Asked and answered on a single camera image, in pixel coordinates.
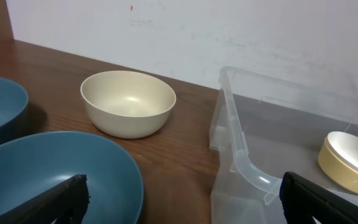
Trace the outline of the yellow small bowl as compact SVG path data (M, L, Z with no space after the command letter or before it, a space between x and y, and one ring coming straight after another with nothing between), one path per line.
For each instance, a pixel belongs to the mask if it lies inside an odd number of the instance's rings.
M358 172L334 155L328 146L326 137L318 154L320 168L335 183L358 194Z

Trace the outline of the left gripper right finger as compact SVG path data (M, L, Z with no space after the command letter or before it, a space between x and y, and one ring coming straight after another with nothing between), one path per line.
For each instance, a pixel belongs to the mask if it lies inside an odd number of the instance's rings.
M294 173L284 173L279 197L288 224L358 224L358 206Z

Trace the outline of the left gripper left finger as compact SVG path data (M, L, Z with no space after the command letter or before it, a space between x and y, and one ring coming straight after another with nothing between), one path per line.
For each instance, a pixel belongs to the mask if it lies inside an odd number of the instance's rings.
M0 223L78 223L90 203L87 177L77 174L0 215Z

